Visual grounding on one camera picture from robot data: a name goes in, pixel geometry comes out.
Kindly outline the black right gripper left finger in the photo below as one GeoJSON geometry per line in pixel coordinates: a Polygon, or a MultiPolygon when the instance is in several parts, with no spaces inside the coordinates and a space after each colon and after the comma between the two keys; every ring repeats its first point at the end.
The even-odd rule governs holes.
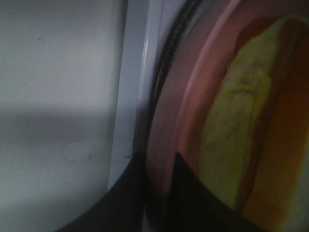
{"type": "Polygon", "coordinates": [[[140,232],[146,192],[146,154],[136,153],[107,194],[59,231],[140,232]]]}

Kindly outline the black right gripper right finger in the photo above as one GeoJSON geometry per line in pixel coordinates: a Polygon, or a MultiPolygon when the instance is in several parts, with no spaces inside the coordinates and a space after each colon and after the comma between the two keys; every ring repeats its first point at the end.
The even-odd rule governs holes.
{"type": "Polygon", "coordinates": [[[169,205],[169,232],[262,232],[216,198],[176,153],[169,205]]]}

